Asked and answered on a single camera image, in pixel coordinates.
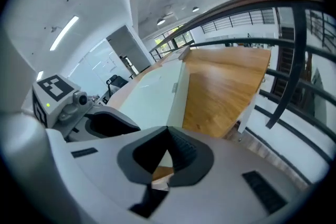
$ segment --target wooden panel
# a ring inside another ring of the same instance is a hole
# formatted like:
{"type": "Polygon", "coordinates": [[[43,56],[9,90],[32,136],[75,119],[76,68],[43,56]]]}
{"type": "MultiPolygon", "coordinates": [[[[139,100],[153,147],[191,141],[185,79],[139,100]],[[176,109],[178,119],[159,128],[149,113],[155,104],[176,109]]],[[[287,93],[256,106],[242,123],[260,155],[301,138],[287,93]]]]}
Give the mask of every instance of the wooden panel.
{"type": "Polygon", "coordinates": [[[174,173],[174,169],[172,167],[158,166],[153,173],[152,181],[158,180],[162,177],[171,175],[173,173],[174,173]]]}
{"type": "MultiPolygon", "coordinates": [[[[265,75],[270,51],[229,47],[191,50],[184,62],[190,72],[183,128],[223,137],[249,105],[265,75]]],[[[116,92],[108,105],[118,109],[154,64],[116,92]]]]}

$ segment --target railing bar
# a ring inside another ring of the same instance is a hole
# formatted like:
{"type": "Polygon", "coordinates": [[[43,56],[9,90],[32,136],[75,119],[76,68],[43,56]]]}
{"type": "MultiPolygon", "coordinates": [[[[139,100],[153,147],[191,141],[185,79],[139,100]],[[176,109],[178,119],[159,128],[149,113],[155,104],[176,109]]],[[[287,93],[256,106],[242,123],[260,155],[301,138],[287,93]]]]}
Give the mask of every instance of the railing bar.
{"type": "MultiPolygon", "coordinates": [[[[266,70],[266,74],[274,76],[274,77],[276,77],[278,79],[282,79],[282,80],[288,80],[289,79],[288,74],[286,74],[284,72],[277,71],[277,70],[269,69],[269,68],[266,70]]],[[[313,93],[319,95],[323,99],[327,100],[328,102],[330,102],[331,104],[336,106],[335,96],[328,93],[327,91],[324,91],[323,89],[320,89],[320,88],[316,87],[314,84],[312,84],[308,81],[304,81],[302,79],[299,79],[298,86],[312,91],[313,93]]]]}
{"type": "Polygon", "coordinates": [[[326,28],[325,28],[325,30],[328,31],[333,37],[336,38],[336,35],[335,35],[332,31],[330,31],[329,29],[326,29],[326,28]]]}
{"type": "Polygon", "coordinates": [[[230,20],[231,26],[233,27],[233,25],[232,25],[232,21],[231,21],[231,18],[230,18],[230,16],[229,16],[229,20],[230,20]]]}
{"type": "MultiPolygon", "coordinates": [[[[275,94],[269,93],[264,90],[260,90],[259,94],[267,97],[270,101],[274,103],[280,102],[280,98],[276,96],[275,94]]],[[[312,126],[315,126],[319,130],[321,130],[324,134],[326,134],[330,139],[332,139],[336,143],[336,134],[331,129],[329,129],[325,124],[323,124],[321,121],[319,121],[315,117],[305,112],[302,112],[300,109],[298,109],[296,106],[294,106],[291,103],[288,104],[286,109],[288,109],[290,112],[294,113],[295,115],[299,116],[303,120],[307,121],[312,126]]]]}
{"type": "Polygon", "coordinates": [[[327,52],[327,51],[325,51],[323,49],[307,45],[306,51],[310,52],[312,54],[316,54],[318,56],[324,57],[324,58],[326,58],[326,59],[328,59],[328,60],[336,63],[336,55],[335,54],[331,54],[331,53],[329,53],[329,52],[327,52]]]}
{"type": "MultiPolygon", "coordinates": [[[[261,108],[260,106],[256,105],[255,110],[258,112],[264,114],[267,117],[272,117],[272,113],[269,111],[261,108]]],[[[286,128],[289,132],[291,132],[293,135],[295,135],[297,138],[301,139],[304,143],[306,143],[309,147],[311,147],[317,154],[319,154],[328,164],[332,163],[332,159],[328,156],[327,153],[325,153],[317,144],[315,144],[312,140],[307,138],[304,134],[296,130],[293,126],[288,124],[287,122],[283,120],[278,120],[277,122],[282,127],[286,128]]]]}
{"type": "Polygon", "coordinates": [[[284,93],[281,100],[269,119],[266,127],[271,129],[274,124],[279,120],[280,116],[286,109],[287,104],[290,102],[297,83],[300,78],[301,69],[304,66],[306,40],[307,40],[307,27],[306,27],[306,12],[302,6],[296,5],[292,7],[294,16],[294,29],[295,29],[295,42],[292,66],[290,69],[289,79],[286,84],[284,93]]]}
{"type": "Polygon", "coordinates": [[[293,163],[291,163],[289,160],[287,160],[283,155],[281,155],[279,152],[277,152],[270,144],[267,143],[262,137],[254,133],[250,128],[246,127],[246,131],[249,132],[252,136],[254,136],[257,140],[260,140],[265,146],[267,146],[274,154],[276,154],[284,163],[286,163],[295,173],[299,175],[299,177],[302,178],[304,182],[307,183],[307,185],[311,185],[311,181],[304,176],[304,174],[295,167],[293,163]]]}
{"type": "Polygon", "coordinates": [[[248,12],[248,15],[250,16],[251,24],[253,25],[252,18],[251,18],[251,13],[248,12]]]}

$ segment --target fluorescent light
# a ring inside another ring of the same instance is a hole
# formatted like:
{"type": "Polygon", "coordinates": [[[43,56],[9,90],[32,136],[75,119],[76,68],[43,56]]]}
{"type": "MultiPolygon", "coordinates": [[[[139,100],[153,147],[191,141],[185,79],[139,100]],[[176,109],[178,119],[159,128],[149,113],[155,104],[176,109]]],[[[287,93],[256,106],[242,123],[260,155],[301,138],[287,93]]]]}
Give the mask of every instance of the fluorescent light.
{"type": "Polygon", "coordinates": [[[40,79],[42,78],[42,75],[43,75],[43,71],[40,71],[40,72],[37,74],[36,81],[40,80],[40,79]]]}
{"type": "Polygon", "coordinates": [[[158,19],[157,24],[158,24],[158,25],[161,25],[161,24],[163,24],[165,21],[166,21],[166,20],[160,18],[160,19],[158,19]]]}
{"type": "Polygon", "coordinates": [[[55,50],[57,45],[60,43],[61,39],[63,38],[63,36],[67,33],[67,31],[70,29],[71,26],[73,26],[73,24],[78,20],[77,16],[74,16],[70,22],[68,22],[68,24],[63,28],[63,30],[61,31],[61,33],[59,33],[58,37],[55,39],[54,43],[52,44],[50,50],[55,50]]]}
{"type": "Polygon", "coordinates": [[[89,52],[93,52],[100,44],[102,44],[104,42],[105,39],[103,39],[102,41],[100,41],[97,45],[95,45],[92,49],[90,49],[89,52]]]}

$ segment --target black sticker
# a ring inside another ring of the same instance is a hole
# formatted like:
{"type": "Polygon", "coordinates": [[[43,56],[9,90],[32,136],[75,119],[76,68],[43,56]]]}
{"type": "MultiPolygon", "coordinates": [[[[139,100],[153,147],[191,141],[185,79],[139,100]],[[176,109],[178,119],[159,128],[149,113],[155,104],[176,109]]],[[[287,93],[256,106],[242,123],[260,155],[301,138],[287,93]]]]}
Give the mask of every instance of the black sticker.
{"type": "Polygon", "coordinates": [[[104,104],[107,104],[107,102],[108,102],[109,100],[107,100],[106,97],[104,97],[104,98],[102,99],[102,101],[104,102],[104,104]]]}
{"type": "Polygon", "coordinates": [[[33,91],[33,110],[35,117],[44,125],[45,128],[48,127],[47,124],[47,114],[42,108],[41,104],[38,102],[35,92],[33,91]]]}
{"type": "Polygon", "coordinates": [[[74,90],[57,75],[41,80],[37,84],[56,102],[74,90]]]}

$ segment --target black slot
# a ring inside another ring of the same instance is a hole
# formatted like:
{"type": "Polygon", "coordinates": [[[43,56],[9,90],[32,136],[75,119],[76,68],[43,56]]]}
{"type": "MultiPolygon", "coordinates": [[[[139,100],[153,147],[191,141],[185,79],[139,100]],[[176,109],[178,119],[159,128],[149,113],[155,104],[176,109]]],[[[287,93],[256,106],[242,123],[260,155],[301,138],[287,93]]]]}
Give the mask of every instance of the black slot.
{"type": "Polygon", "coordinates": [[[251,187],[269,214],[278,211],[280,208],[286,205],[287,202],[257,171],[242,174],[242,177],[251,187]]]}
{"type": "Polygon", "coordinates": [[[73,155],[74,158],[78,158],[78,157],[83,157],[83,156],[90,155],[96,152],[98,152],[98,150],[96,150],[94,147],[91,147],[91,148],[86,148],[85,150],[73,151],[71,152],[71,154],[73,155]]]}

